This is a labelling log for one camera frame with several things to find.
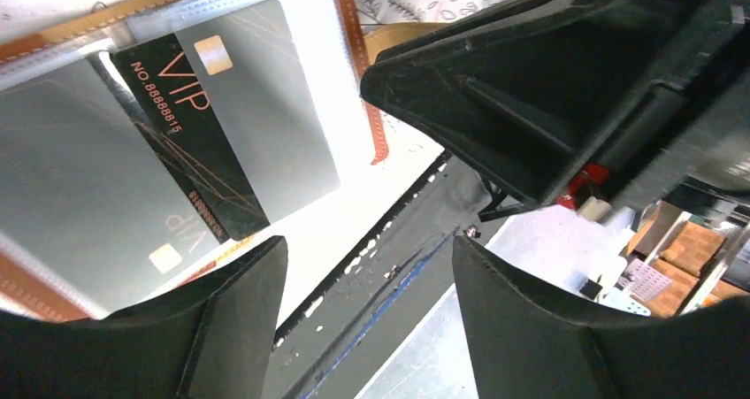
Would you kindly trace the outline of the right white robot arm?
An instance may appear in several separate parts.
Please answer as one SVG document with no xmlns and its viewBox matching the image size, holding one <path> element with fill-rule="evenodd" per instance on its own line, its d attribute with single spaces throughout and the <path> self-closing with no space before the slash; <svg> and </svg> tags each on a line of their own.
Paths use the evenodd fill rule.
<svg viewBox="0 0 750 399">
<path fill-rule="evenodd" d="M 481 176 L 493 253 L 570 292 L 650 206 L 749 201 L 749 0 L 507 0 L 382 50 L 361 93 Z"/>
</svg>

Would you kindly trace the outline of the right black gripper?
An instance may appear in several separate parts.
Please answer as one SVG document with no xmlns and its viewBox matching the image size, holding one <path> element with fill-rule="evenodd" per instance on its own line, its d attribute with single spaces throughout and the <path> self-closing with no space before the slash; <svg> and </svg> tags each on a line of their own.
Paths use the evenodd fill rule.
<svg viewBox="0 0 750 399">
<path fill-rule="evenodd" d="M 603 152 L 605 197 L 644 209 L 749 149 L 749 53 L 719 57 L 682 90 L 657 84 Z"/>
</svg>

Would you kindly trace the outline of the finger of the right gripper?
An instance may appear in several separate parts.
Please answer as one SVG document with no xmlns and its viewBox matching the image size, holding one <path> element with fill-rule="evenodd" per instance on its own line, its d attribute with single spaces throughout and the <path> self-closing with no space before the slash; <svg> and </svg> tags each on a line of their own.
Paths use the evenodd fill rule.
<svg viewBox="0 0 750 399">
<path fill-rule="evenodd" d="M 647 93 L 742 50 L 749 0 L 506 0 L 382 51 L 361 94 L 526 206 L 573 195 L 594 166 L 608 202 L 604 149 Z M 747 200 L 744 153 L 688 185 Z"/>
</svg>

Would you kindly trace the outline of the brown leather card holder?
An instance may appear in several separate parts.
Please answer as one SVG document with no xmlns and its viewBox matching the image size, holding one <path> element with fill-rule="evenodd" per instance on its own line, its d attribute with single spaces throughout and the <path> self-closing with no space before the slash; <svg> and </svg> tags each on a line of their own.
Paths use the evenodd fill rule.
<svg viewBox="0 0 750 399">
<path fill-rule="evenodd" d="M 364 104 L 353 0 L 127 0 L 1 36 L 1 307 L 105 318 L 287 239 L 279 319 L 441 148 Z"/>
</svg>

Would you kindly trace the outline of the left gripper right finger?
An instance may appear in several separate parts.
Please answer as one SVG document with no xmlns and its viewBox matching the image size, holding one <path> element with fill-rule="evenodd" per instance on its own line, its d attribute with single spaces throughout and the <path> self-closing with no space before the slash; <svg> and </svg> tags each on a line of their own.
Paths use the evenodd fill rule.
<svg viewBox="0 0 750 399">
<path fill-rule="evenodd" d="M 749 300 L 673 318 L 615 310 L 454 240 L 455 288 L 482 398 L 746 398 Z"/>
</svg>

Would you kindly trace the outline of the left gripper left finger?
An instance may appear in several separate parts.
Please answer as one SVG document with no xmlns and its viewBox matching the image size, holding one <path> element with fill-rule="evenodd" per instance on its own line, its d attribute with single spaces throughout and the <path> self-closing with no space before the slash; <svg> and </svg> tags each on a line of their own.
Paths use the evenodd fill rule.
<svg viewBox="0 0 750 399">
<path fill-rule="evenodd" d="M 276 235 L 108 318 L 1 316 L 4 398 L 258 398 L 287 275 Z"/>
</svg>

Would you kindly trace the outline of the black VIP card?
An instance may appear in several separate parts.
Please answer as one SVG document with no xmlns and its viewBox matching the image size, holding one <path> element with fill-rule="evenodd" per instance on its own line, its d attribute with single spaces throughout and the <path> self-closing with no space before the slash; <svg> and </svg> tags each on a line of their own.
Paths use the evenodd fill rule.
<svg viewBox="0 0 750 399">
<path fill-rule="evenodd" d="M 219 245 L 86 60 L 1 93 L 1 236 L 98 318 Z"/>
<path fill-rule="evenodd" d="M 339 186 L 279 1 L 205 20 L 111 61 L 230 238 Z"/>
</svg>

